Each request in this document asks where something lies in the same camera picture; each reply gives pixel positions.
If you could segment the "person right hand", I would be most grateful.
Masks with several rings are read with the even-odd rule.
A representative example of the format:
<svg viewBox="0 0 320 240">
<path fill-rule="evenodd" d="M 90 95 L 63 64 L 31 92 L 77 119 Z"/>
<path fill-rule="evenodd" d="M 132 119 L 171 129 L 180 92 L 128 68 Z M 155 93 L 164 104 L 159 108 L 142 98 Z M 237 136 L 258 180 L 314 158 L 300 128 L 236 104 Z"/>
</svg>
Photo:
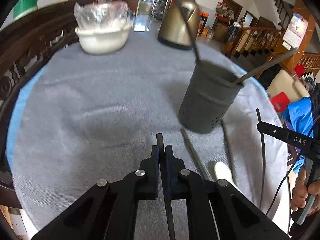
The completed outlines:
<svg viewBox="0 0 320 240">
<path fill-rule="evenodd" d="M 316 195 L 316 199 L 310 209 L 308 216 L 313 215 L 319 211 L 319 194 L 320 194 L 320 182 L 317 180 L 316 182 L 312 183 L 309 187 L 306 187 L 305 180 L 306 180 L 307 172 L 305 166 L 303 165 L 299 172 L 298 177 L 296 179 L 295 187 L 292 190 L 292 199 L 291 199 L 291 210 L 297 211 L 299 208 L 303 208 L 306 205 L 306 198 L 309 194 Z"/>
</svg>

